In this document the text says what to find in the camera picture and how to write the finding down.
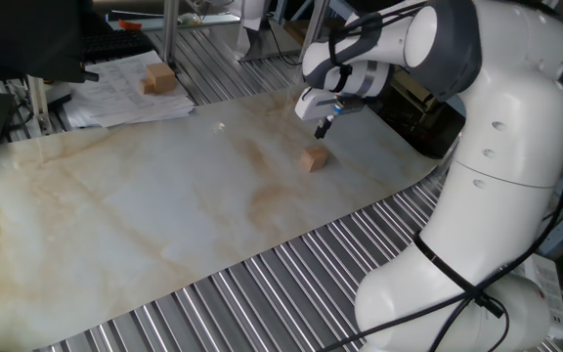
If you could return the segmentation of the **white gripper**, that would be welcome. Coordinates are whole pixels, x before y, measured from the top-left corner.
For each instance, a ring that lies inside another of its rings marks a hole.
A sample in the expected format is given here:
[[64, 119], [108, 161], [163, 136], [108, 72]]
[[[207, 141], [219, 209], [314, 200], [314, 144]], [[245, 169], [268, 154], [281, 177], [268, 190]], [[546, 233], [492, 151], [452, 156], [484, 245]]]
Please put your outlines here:
[[322, 119], [314, 134], [316, 139], [322, 139], [331, 127], [333, 119], [345, 114], [338, 99], [339, 96], [334, 93], [308, 87], [298, 98], [294, 112], [301, 120]]

